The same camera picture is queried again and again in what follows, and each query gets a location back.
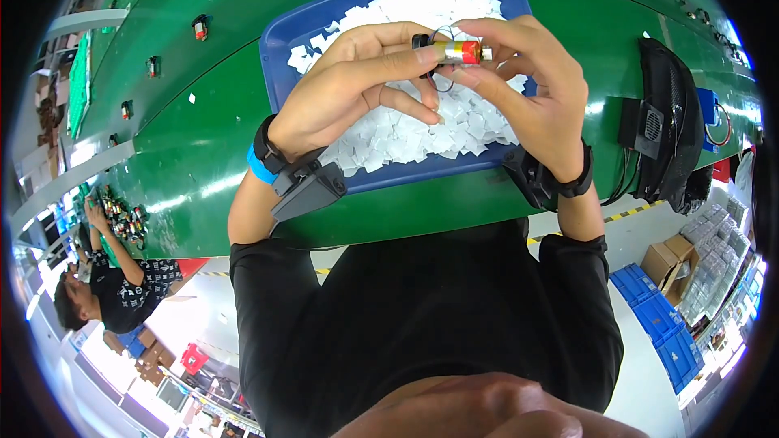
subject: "metal rack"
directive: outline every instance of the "metal rack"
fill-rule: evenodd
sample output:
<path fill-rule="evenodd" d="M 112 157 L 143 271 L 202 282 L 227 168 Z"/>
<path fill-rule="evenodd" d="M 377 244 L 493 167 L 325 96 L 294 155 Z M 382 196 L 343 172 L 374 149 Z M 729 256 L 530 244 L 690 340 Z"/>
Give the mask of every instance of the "metal rack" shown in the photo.
<path fill-rule="evenodd" d="M 218 415 L 220 418 L 222 418 L 223 421 L 229 421 L 230 423 L 238 426 L 239 428 L 243 429 L 244 431 L 248 431 L 250 433 L 255 433 L 260 436 L 265 436 L 265 433 L 260 429 L 259 424 L 257 424 L 256 421 L 249 419 L 245 416 L 241 416 L 239 414 L 236 414 L 235 411 L 227 409 L 225 406 L 222 406 L 221 404 L 217 404 L 214 402 L 210 397 L 204 395 L 197 389 L 194 389 L 189 384 L 186 384 L 183 380 L 179 379 L 177 376 L 172 374 L 170 370 L 166 369 L 162 365 L 160 365 L 159 370 L 162 371 L 162 373 L 174 381 L 176 384 L 178 384 L 182 389 L 186 389 L 189 392 L 189 395 L 197 399 L 200 404 L 206 407 L 206 409 L 209 412 L 212 412 L 216 415 Z"/>

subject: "blue storage bin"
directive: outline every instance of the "blue storage bin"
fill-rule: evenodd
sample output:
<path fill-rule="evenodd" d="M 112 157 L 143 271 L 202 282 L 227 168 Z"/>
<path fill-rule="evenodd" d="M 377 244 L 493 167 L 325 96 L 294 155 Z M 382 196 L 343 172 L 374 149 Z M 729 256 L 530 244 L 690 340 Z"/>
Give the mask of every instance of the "blue storage bin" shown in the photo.
<path fill-rule="evenodd" d="M 638 321 L 652 339 L 652 345 L 659 348 L 686 325 L 679 313 L 671 306 L 665 296 L 657 293 L 647 301 L 633 308 Z"/>
<path fill-rule="evenodd" d="M 609 279 L 631 308 L 660 292 L 647 273 L 637 264 L 630 264 L 626 268 L 612 272 Z"/>
<path fill-rule="evenodd" d="M 704 367 L 704 358 L 687 329 L 681 330 L 657 349 L 668 378 L 679 394 Z"/>
<path fill-rule="evenodd" d="M 125 348 L 129 348 L 129 346 L 138 337 L 138 334 L 143 330 L 143 328 L 143 325 L 138 326 L 135 330 L 116 335 L 116 339 L 119 340 L 119 343 L 125 346 Z"/>
<path fill-rule="evenodd" d="M 290 49 L 302 44 L 309 45 L 308 40 L 311 37 L 319 33 L 327 34 L 324 28 L 329 26 L 333 19 L 341 19 L 353 6 L 367 6 L 370 1 L 372 0 L 315 0 L 277 17 L 268 24 L 259 40 L 259 55 L 273 113 L 279 112 L 292 88 L 301 78 L 295 68 L 287 66 Z M 531 14 L 527 0 L 500 1 L 501 14 L 506 19 Z M 524 94 L 535 95 L 536 87 L 536 83 L 528 79 Z M 488 146 L 488 151 L 478 157 L 472 153 L 458 155 L 456 159 L 428 155 L 422 163 L 393 162 L 372 173 L 359 170 L 354 176 L 346 178 L 347 194 L 495 168 L 500 166 L 503 155 L 514 147 L 493 142 Z"/>

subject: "hand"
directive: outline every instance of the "hand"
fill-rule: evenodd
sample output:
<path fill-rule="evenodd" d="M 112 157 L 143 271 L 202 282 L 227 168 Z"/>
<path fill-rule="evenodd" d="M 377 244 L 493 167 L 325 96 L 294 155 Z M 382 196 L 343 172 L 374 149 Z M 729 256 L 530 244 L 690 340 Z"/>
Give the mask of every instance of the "hand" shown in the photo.
<path fill-rule="evenodd" d="M 98 202 L 92 198 L 87 198 L 84 203 L 84 212 L 86 213 L 86 219 L 90 221 L 95 229 L 101 232 L 108 230 L 108 220 L 106 220 L 105 213 Z"/>
<path fill-rule="evenodd" d="M 534 17 L 511 21 L 473 19 L 455 24 L 492 46 L 493 61 L 482 67 L 439 72 L 473 89 L 498 107 L 525 150 L 560 183 L 581 176 L 581 143 L 587 83 L 582 67 Z M 525 74 L 538 84 L 534 97 L 513 90 L 506 80 Z"/>
<path fill-rule="evenodd" d="M 384 105 L 429 125 L 439 122 L 438 93 L 419 76 L 443 60 L 432 46 L 411 48 L 414 34 L 433 31 L 413 22 L 365 25 L 336 39 L 295 85 L 268 127 L 268 139 L 288 161 L 329 146 L 369 110 Z M 422 102 L 384 85 L 411 80 Z"/>

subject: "forearm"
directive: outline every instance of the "forearm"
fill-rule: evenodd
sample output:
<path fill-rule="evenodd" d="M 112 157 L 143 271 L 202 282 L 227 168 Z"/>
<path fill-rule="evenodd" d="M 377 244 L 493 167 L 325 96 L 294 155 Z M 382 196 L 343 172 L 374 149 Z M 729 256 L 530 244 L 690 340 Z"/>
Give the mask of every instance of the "forearm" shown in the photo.
<path fill-rule="evenodd" d="M 557 222 L 562 235 L 581 242 L 604 235 L 603 212 L 594 182 L 580 197 L 558 196 Z"/>
<path fill-rule="evenodd" d="M 119 242 L 119 239 L 116 238 L 110 229 L 103 232 L 103 238 L 105 238 L 106 243 L 114 252 L 116 261 L 125 274 L 127 282 L 136 286 L 141 286 L 141 283 L 143 283 L 143 269 L 141 269 L 135 259 L 130 256 L 127 249 Z"/>
<path fill-rule="evenodd" d="M 260 181 L 248 170 L 228 216 L 228 237 L 230 243 L 255 243 L 268 238 L 276 225 L 270 214 L 281 198 L 266 182 Z"/>
<path fill-rule="evenodd" d="M 100 230 L 94 227 L 90 227 L 90 243 L 92 244 L 92 250 L 103 248 L 103 242 L 100 240 Z"/>

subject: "person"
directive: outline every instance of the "person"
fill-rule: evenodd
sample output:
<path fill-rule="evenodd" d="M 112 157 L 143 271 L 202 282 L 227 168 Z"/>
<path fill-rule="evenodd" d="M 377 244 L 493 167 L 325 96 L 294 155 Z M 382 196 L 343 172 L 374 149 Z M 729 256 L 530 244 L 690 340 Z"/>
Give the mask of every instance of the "person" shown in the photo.
<path fill-rule="evenodd" d="M 54 290 L 59 323 L 66 330 L 77 331 L 89 320 L 99 320 L 106 330 L 128 333 L 141 325 L 171 290 L 184 284 L 179 263 L 172 259 L 133 259 L 114 235 L 99 204 L 87 198 L 84 211 L 90 222 L 92 255 L 85 262 L 82 258 L 86 253 L 80 250 L 80 266 L 69 264 L 60 276 Z M 119 268 L 109 266 L 101 234 Z"/>
<path fill-rule="evenodd" d="M 492 102 L 560 183 L 579 179 L 579 63 L 531 16 L 456 26 L 495 59 L 439 72 Z M 292 162 L 378 105 L 437 123 L 437 94 L 417 78 L 443 57 L 412 49 L 417 33 L 432 31 L 342 34 L 269 124 L 269 144 Z M 520 73 L 535 96 L 506 84 Z M 405 79 L 421 101 L 385 86 Z M 307 251 L 269 238 L 280 199 L 250 166 L 228 217 L 230 278 L 241 390 L 269 438 L 644 436 L 602 414 L 623 346 L 595 186 L 559 197 L 562 235 L 543 239 L 538 260 L 511 220 L 348 247 L 320 286 Z"/>

